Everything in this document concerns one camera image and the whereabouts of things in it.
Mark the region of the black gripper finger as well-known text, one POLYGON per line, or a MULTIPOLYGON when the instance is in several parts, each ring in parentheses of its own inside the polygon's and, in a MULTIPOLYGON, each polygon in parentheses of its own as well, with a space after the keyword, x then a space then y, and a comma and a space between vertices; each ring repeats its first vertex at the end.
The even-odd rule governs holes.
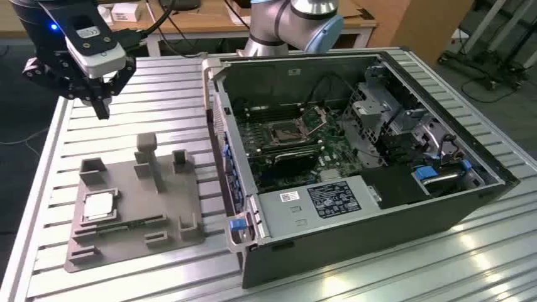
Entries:
POLYGON ((61 75, 37 57, 28 59, 22 76, 65 99, 84 101, 92 107, 96 117, 105 119, 105 95, 100 80, 86 79, 77 74, 61 75))
MULTIPOLYGON (((132 56, 126 57, 125 61, 125 67, 117 71, 114 76, 109 79, 109 81, 105 83, 104 86, 104 96, 105 100, 110 100, 110 98, 121 93, 122 88, 128 84, 128 81, 130 80, 130 77, 134 74, 136 71, 136 58, 132 56)), ((105 109, 105 115, 102 119, 109 118, 109 102, 102 101, 104 103, 104 109, 105 109)))

